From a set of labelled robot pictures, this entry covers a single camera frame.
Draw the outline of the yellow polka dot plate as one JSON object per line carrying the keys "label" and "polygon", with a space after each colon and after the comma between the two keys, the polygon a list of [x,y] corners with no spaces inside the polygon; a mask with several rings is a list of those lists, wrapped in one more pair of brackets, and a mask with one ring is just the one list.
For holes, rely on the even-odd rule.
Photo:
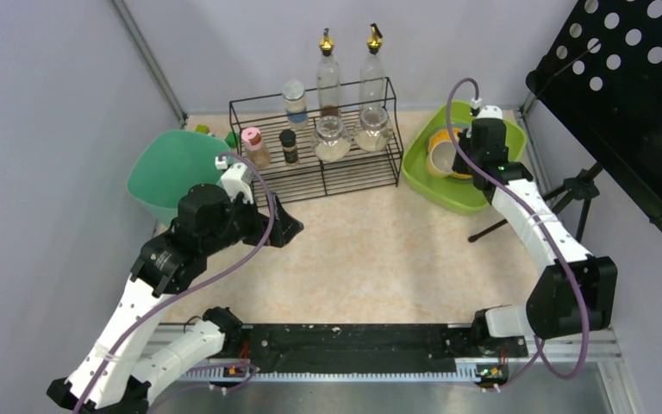
{"label": "yellow polka dot plate", "polygon": [[459,181],[470,181],[472,176],[467,172],[467,164],[455,163],[456,147],[445,128],[436,130],[428,138],[426,168],[435,178],[448,178]]}

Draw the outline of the yellow ceramic mug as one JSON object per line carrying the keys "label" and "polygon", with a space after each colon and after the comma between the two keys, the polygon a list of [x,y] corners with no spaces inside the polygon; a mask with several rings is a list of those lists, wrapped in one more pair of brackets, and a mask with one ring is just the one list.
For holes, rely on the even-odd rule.
{"label": "yellow ceramic mug", "polygon": [[437,134],[428,139],[425,167],[428,174],[436,178],[453,175],[456,147],[447,134]]}

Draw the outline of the pink lid spice jar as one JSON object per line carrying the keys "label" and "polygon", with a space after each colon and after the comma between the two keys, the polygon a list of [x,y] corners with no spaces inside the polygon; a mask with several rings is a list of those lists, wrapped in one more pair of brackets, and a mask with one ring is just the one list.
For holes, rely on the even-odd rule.
{"label": "pink lid spice jar", "polygon": [[272,156],[265,144],[260,129],[249,127],[240,133],[246,157],[258,168],[264,169],[272,162]]}

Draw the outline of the clear glass jar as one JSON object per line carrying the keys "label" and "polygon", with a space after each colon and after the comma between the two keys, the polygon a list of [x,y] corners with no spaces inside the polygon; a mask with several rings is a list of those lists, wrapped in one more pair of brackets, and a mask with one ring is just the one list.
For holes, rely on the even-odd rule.
{"label": "clear glass jar", "polygon": [[344,158],[351,150],[344,122],[338,116],[323,116],[315,123],[314,153],[324,163]]}
{"label": "clear glass jar", "polygon": [[367,107],[359,114],[354,141],[362,150],[373,153],[385,149],[393,136],[389,114],[382,107]]}

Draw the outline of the black lid spice jar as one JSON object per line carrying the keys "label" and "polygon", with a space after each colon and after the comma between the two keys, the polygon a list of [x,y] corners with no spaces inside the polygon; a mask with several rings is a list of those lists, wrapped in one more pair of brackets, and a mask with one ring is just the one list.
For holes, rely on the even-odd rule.
{"label": "black lid spice jar", "polygon": [[284,162],[288,166],[296,166],[300,162],[296,133],[291,129],[284,129],[280,132],[278,138],[283,149]]}

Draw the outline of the oil bottle brown liquid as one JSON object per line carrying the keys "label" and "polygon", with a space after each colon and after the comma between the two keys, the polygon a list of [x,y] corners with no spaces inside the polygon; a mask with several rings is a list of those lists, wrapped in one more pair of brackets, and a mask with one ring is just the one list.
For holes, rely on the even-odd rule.
{"label": "oil bottle brown liquid", "polygon": [[359,111],[384,104],[386,74],[379,55],[384,37],[376,23],[370,27],[371,35],[366,41],[368,54],[359,70]]}

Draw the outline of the silver lid labelled jar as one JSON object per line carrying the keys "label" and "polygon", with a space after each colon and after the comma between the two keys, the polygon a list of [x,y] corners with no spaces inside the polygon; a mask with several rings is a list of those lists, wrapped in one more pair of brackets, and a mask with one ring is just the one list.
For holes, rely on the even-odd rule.
{"label": "silver lid labelled jar", "polygon": [[308,124],[308,111],[303,83],[297,79],[291,79],[284,83],[281,93],[290,128],[293,130],[304,129]]}

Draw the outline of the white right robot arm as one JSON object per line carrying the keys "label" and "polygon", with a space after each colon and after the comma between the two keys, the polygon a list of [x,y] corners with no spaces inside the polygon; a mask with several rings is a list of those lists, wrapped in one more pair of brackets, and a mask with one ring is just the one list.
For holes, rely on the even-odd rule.
{"label": "white right robot arm", "polygon": [[477,311],[474,329],[483,338],[548,340],[608,328],[615,263],[577,241],[549,208],[528,169],[509,161],[506,132],[502,118],[479,115],[461,141],[461,160],[474,187],[515,231],[540,277],[524,304]]}

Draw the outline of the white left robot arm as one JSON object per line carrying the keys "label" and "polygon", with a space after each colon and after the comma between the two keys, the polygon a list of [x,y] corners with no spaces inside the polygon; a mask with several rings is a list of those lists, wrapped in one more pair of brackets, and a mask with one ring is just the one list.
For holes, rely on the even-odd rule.
{"label": "white left robot arm", "polygon": [[173,303],[196,289],[192,282],[208,258],[237,243],[282,248],[303,231],[273,195],[270,213],[259,212],[241,191],[195,185],[178,202],[165,232],[146,242],[134,262],[121,299],[78,368],[55,379],[47,396],[74,413],[146,413],[183,373],[225,347],[238,319],[227,309],[201,322],[151,357],[141,353]]}

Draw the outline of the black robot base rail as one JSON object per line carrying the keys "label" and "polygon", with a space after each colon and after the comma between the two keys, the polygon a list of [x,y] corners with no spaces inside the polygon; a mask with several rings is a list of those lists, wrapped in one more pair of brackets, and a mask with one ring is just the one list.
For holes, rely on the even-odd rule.
{"label": "black robot base rail", "polygon": [[262,373],[452,373],[464,358],[528,356],[523,337],[479,340],[445,323],[245,325],[216,361],[247,361]]}

